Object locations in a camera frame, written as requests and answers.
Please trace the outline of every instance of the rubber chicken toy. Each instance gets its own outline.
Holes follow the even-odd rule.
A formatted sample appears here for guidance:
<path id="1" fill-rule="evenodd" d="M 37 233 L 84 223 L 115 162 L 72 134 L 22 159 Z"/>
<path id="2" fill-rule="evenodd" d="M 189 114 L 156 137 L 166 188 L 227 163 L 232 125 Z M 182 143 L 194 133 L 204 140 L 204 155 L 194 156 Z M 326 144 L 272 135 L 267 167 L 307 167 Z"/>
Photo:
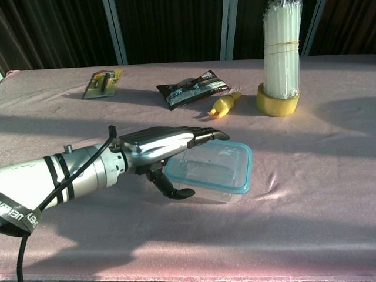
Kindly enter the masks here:
<path id="1" fill-rule="evenodd" d="M 241 96 L 240 92 L 234 92 L 231 95 L 219 97 L 213 105 L 213 108 L 207 114 L 216 119 L 225 116 L 229 110 L 235 105 L 235 101 Z"/>

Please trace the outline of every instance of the bundle of straws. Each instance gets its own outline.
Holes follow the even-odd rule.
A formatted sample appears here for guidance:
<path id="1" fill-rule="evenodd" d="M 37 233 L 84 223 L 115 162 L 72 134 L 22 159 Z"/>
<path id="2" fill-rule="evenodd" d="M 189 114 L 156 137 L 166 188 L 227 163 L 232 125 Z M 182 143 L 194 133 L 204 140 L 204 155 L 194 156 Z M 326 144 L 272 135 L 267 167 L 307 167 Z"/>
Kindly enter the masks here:
<path id="1" fill-rule="evenodd" d="M 270 1 L 264 15 L 264 93 L 288 99 L 299 94 L 301 0 Z"/>

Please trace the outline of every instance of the pink table cover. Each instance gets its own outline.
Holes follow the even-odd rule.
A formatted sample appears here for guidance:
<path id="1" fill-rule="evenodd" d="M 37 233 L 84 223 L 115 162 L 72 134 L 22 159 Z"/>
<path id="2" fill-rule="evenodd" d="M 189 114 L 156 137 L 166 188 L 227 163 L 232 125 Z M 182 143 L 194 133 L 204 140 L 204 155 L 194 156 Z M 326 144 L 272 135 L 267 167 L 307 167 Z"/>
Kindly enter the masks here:
<path id="1" fill-rule="evenodd" d="M 0 166 L 103 142 L 109 125 L 120 135 L 215 127 L 252 148 L 250 193 L 233 204 L 177 202 L 145 176 L 124 174 L 43 213 L 26 248 L 26 279 L 376 280 L 375 55 L 301 58 L 301 98 L 285 118 L 254 106 L 262 60 L 116 67 L 116 96 L 83 100 L 91 74 L 106 68 L 5 78 Z M 215 96 L 171 112 L 156 85 L 209 69 L 244 95 L 230 114 L 206 117 Z M 1 280 L 15 279 L 19 243 L 0 235 Z"/>

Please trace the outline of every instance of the plastic food container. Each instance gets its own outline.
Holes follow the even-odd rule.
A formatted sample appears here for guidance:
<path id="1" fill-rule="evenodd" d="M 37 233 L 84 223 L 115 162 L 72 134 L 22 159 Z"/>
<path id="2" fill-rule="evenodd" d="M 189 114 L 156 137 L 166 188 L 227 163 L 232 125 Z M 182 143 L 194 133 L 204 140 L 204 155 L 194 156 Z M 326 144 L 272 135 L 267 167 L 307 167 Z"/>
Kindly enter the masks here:
<path id="1" fill-rule="evenodd" d="M 177 189 L 191 188 L 196 197 L 230 203 L 248 192 L 251 167 L 247 145 L 211 140 L 173 156 L 166 176 Z"/>

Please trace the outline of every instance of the roll of tape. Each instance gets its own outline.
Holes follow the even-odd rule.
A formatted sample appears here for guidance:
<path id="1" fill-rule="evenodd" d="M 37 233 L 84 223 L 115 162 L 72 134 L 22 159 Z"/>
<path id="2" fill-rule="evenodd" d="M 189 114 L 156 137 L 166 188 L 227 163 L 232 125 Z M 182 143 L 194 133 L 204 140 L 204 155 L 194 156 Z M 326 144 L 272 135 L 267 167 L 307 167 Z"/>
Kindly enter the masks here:
<path id="1" fill-rule="evenodd" d="M 277 99 L 264 93 L 264 84 L 258 86 L 256 108 L 265 115 L 281 118 L 295 112 L 300 92 L 296 97 L 289 99 Z"/>

